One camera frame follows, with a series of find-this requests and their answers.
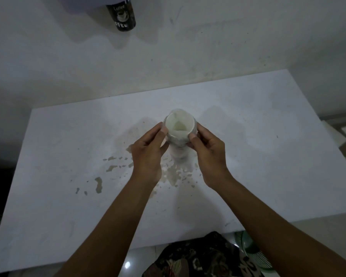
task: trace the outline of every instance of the clothing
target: clothing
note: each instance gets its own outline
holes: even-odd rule
[[[217,232],[166,247],[143,277],[263,277],[238,247]]]

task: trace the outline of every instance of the hand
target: hand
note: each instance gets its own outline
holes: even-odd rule
[[[188,146],[197,152],[205,183],[214,189],[217,184],[233,179],[225,162],[224,142],[199,123],[197,130],[197,136],[193,133],[189,135],[191,142]]]
[[[132,178],[151,185],[152,188],[161,178],[160,161],[169,146],[169,143],[165,142],[160,147],[168,133],[168,128],[165,126],[160,128],[161,122],[146,132],[131,148],[134,163]]]

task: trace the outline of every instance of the forearm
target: forearm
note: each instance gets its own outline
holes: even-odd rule
[[[118,276],[151,191],[131,178],[57,276]]]
[[[346,275],[346,260],[288,223],[235,179],[215,190],[281,276]]]

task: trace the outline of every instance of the table surface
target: table surface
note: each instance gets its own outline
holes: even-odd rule
[[[346,161],[287,70],[32,110],[0,225],[0,272],[67,260],[132,172],[130,144],[171,109],[226,143],[229,170],[288,221],[346,213]],[[243,227],[192,151],[163,178],[131,248]]]

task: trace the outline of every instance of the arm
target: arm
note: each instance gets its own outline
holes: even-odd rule
[[[160,161],[169,144],[161,123],[132,146],[134,169],[92,233],[56,276],[118,276],[149,196],[161,178]]]
[[[224,142],[198,124],[189,146],[197,151],[205,183],[228,204],[281,276],[346,276],[346,260],[300,231],[243,185],[225,162]]]

